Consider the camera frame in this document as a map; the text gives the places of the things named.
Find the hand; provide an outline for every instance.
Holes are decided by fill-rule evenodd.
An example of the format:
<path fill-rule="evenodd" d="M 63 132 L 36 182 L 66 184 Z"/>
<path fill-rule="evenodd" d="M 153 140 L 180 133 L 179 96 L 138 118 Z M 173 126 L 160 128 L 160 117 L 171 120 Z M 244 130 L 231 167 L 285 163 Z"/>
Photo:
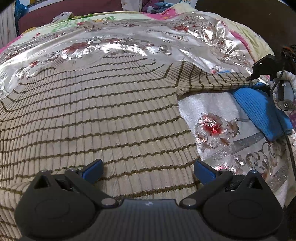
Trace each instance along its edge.
<path fill-rule="evenodd" d="M 281 75 L 281 72 L 277 72 L 276 75 L 279 78 L 280 75 Z M 292 86 L 293 91 L 294 91 L 294 98 L 295 98 L 295 94 L 296 94 L 296 75 L 292 74 L 291 72 L 284 71 L 283 76 L 281 77 L 281 80 L 288 80 L 291 83 L 291 86 Z M 274 84 L 275 83 L 271 81 L 270 82 L 270 87 L 272 88 L 272 86 Z M 273 93 L 272 93 L 272 98 L 274 100 L 274 103 L 275 103 L 276 108 L 279 109 L 279 107 L 278 107 L 278 100 L 277 100 L 277 92 L 278 92 L 278 86 L 276 86 L 274 88 Z M 284 111 L 284 112 L 285 112 L 285 114 L 287 116 L 289 116 L 290 113 L 291 113 L 291 111 Z"/>

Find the sweater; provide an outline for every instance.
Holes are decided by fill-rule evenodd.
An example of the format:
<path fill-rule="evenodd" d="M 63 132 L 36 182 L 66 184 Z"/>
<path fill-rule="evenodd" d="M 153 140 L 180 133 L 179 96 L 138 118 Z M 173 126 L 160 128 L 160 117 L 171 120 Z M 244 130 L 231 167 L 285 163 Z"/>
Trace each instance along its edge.
<path fill-rule="evenodd" d="M 186 61 L 97 53 L 61 60 L 0 100 L 0 233 L 19 237 L 14 209 L 42 169 L 104 162 L 98 188 L 113 197 L 176 199 L 197 190 L 194 137 L 178 109 L 188 91 L 249 86 L 242 73 L 209 74 Z"/>

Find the maroon cushion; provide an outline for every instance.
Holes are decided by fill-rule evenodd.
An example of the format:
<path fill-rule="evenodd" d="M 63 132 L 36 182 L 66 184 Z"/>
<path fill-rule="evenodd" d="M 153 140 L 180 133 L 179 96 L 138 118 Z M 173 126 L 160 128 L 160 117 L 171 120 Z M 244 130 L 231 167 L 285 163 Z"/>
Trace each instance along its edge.
<path fill-rule="evenodd" d="M 27 13 L 19 20 L 20 34 L 33 27 L 41 27 L 63 12 L 83 16 L 98 12 L 122 11 L 120 0 L 63 0 Z"/>

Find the blue ribbed fabric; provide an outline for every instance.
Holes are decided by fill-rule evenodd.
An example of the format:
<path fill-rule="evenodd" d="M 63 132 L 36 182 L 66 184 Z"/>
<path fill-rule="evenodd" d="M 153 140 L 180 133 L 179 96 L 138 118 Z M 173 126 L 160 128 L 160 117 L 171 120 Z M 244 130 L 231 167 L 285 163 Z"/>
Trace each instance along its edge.
<path fill-rule="evenodd" d="M 286 133 L 290 133 L 293 129 L 289 117 L 275 107 L 273 99 L 265 92 L 241 88 L 231 93 L 250 120 L 265 134 L 269 141 L 274 141 L 284 134 L 278 119 Z"/>

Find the striped sweater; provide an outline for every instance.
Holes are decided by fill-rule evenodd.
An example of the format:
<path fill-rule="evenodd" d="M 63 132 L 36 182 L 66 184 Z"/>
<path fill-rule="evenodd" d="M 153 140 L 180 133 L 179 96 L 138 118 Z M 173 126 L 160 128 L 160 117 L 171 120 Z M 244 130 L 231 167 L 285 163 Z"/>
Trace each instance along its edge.
<path fill-rule="evenodd" d="M 20 236 L 14 209 L 42 169 L 57 173 L 100 158 L 96 185 L 111 196 L 179 201 L 196 191 L 198 154 L 178 95 L 250 84 L 241 73 L 132 54 L 89 54 L 21 80 L 0 105 L 0 239 Z"/>

